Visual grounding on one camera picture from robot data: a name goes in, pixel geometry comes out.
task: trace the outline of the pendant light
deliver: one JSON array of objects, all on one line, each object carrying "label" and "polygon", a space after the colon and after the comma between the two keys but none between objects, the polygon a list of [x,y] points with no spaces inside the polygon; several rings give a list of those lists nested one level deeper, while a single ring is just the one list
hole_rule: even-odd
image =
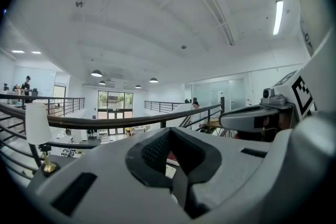
[{"label": "pendant light", "polygon": [[102,77],[103,76],[98,69],[92,71],[91,75],[94,76],[94,77]]},{"label": "pendant light", "polygon": [[151,82],[151,83],[158,83],[159,81],[157,80],[157,78],[151,78],[149,82]]}]

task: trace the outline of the ceiling fixture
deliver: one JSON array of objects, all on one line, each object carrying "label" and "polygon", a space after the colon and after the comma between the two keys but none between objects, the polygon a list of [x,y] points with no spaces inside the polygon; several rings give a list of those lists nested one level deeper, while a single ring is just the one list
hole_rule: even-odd
[{"label": "ceiling fixture", "polygon": [[91,75],[94,76],[94,77],[102,77],[103,76],[102,73],[98,69],[94,70],[91,73]]},{"label": "ceiling fixture", "polygon": [[76,1],[75,2],[75,5],[76,5],[76,7],[78,7],[78,8],[83,8],[83,5],[84,5],[84,2],[83,2],[83,0],[81,0],[81,1]]},{"label": "ceiling fixture", "polygon": [[281,19],[282,19],[282,11],[284,9],[284,2],[282,0],[277,0],[276,5],[277,5],[277,15],[275,18],[273,36],[279,33]]},{"label": "ceiling fixture", "polygon": [[157,80],[157,78],[151,78],[149,82],[151,82],[151,83],[158,83],[159,81]]}]

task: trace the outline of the black strip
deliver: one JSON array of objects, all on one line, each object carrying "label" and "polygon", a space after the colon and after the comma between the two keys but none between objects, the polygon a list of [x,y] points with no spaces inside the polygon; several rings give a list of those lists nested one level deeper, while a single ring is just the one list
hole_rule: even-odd
[{"label": "black strip", "polygon": [[265,151],[253,150],[252,148],[244,148],[240,152],[251,155],[251,156],[259,157],[259,158],[265,158],[267,155],[267,152]]},{"label": "black strip", "polygon": [[97,176],[92,173],[80,174],[51,205],[63,214],[71,216],[96,179]]}]

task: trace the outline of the person in black shirt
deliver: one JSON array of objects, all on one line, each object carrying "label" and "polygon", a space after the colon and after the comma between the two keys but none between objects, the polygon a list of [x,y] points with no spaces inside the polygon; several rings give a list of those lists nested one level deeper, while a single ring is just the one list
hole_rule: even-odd
[{"label": "person in black shirt", "polygon": [[22,92],[25,93],[25,96],[29,96],[29,91],[30,91],[30,85],[29,85],[29,81],[30,81],[30,76],[26,77],[26,82],[22,84],[21,86],[21,90]]}]

